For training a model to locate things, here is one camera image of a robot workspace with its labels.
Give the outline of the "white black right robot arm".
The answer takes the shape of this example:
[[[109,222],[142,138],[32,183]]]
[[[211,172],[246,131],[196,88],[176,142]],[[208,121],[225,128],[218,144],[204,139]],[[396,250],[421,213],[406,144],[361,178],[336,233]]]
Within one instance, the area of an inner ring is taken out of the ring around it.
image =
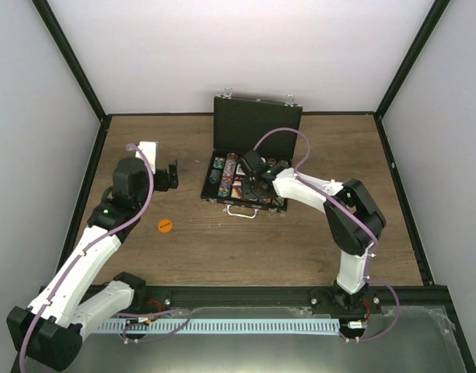
[[[252,150],[238,164],[259,198],[296,200],[325,214],[332,239],[341,250],[333,299],[345,313],[361,304],[369,284],[369,261],[386,226],[375,200],[359,180],[341,183],[305,175],[287,163],[270,166]]]

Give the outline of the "black poker chip case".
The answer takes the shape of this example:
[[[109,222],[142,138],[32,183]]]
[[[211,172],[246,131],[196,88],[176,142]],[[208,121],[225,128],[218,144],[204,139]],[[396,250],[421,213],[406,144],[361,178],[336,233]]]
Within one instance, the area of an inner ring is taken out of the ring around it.
[[[294,102],[293,96],[288,96],[282,102],[251,99],[233,96],[231,89],[215,96],[213,99],[212,156],[201,189],[201,199],[256,210],[280,213],[287,211],[288,202],[286,200],[283,207],[266,205],[260,200],[238,200],[231,198],[232,189],[228,197],[219,197],[217,193],[220,182],[211,184],[208,178],[213,170],[214,157],[226,158],[229,153],[235,153],[239,160],[255,146],[258,147],[257,152],[263,162],[266,162],[265,158],[273,158],[277,162],[285,160],[290,165],[296,147],[297,134],[288,131],[274,134],[269,134],[269,132],[280,127],[298,130],[302,115],[303,107]],[[237,176],[235,171],[233,185],[242,186],[244,178],[250,177],[247,174]]]

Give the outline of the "orange round button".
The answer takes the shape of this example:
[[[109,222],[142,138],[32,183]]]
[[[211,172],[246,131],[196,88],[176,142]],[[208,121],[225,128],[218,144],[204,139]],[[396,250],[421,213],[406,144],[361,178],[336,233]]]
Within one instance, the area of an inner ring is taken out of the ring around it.
[[[159,221],[157,228],[162,233],[168,233],[173,229],[173,222],[170,219]]]

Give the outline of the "red black triangular token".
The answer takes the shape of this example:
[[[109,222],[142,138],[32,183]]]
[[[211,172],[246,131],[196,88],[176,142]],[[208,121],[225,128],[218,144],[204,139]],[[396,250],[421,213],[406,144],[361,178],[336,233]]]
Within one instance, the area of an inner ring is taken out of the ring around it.
[[[238,200],[243,199],[243,191],[242,191],[242,186],[241,185],[232,185],[231,198],[235,198],[235,199],[238,199]]]

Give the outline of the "short poker chip stack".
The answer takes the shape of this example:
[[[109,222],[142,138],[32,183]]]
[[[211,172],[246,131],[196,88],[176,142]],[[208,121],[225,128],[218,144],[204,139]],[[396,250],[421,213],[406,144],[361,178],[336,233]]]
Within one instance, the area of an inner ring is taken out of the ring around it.
[[[214,157],[212,168],[213,169],[223,169],[226,164],[226,158],[224,157]]]

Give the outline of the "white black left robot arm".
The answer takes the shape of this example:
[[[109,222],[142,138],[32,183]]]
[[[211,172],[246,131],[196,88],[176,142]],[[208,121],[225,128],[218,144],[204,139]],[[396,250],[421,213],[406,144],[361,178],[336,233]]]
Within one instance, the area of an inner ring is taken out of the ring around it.
[[[16,306],[8,314],[20,371],[26,370],[27,358],[55,371],[65,370],[100,324],[125,309],[138,314],[147,307],[146,282],[126,272],[91,298],[84,296],[139,223],[153,193],[177,188],[177,163],[171,162],[166,169],[155,169],[154,163],[153,157],[144,162],[141,153],[117,163],[112,184],[93,209],[70,257],[26,308]]]

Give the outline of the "blue white card deck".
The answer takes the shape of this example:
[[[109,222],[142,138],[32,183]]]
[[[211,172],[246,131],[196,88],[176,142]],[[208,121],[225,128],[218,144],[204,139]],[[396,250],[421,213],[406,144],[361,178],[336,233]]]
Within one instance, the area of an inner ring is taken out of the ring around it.
[[[243,171],[243,168],[241,167],[240,164],[237,165],[236,167],[236,175],[237,176],[245,176],[246,173]]]

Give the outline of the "black front mounting rail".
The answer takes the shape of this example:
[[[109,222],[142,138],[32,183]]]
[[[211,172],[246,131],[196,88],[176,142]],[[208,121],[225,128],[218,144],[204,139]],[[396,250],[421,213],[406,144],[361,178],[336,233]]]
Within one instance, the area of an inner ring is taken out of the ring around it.
[[[142,298],[135,300],[128,309],[142,313],[151,309],[149,301],[161,304],[163,309],[204,307],[287,307],[310,308],[315,314],[342,317],[361,315],[369,305],[371,312],[380,312],[384,307],[442,306],[453,307],[446,286],[396,286],[371,285],[362,299],[351,306],[343,307],[336,302],[332,286],[302,287],[224,287],[224,286],[150,286],[142,290]]]

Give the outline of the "poker chip row right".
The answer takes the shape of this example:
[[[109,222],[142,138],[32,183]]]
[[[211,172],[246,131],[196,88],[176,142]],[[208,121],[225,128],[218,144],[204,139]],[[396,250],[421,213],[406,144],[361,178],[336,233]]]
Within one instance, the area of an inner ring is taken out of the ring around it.
[[[277,164],[280,166],[286,166],[286,167],[289,166],[289,164],[285,160],[281,160],[277,162]],[[276,207],[283,207],[285,205],[285,199],[283,197],[275,197],[274,200],[272,201],[272,204]]]

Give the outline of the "tall poker chip row left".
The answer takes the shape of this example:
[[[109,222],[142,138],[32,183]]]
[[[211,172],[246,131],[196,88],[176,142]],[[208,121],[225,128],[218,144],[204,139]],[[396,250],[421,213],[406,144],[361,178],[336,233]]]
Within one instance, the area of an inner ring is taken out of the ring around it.
[[[226,156],[226,161],[222,170],[222,178],[217,193],[219,197],[229,196],[233,185],[233,177],[235,175],[237,161],[238,155],[235,153],[229,153]]]

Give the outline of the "black round cup in case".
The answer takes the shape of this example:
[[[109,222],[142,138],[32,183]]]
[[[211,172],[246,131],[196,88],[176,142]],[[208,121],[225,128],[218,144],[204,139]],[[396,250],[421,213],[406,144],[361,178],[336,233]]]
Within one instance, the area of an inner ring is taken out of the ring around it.
[[[209,181],[211,184],[219,183],[222,177],[222,171],[219,169],[213,169],[209,174]]]

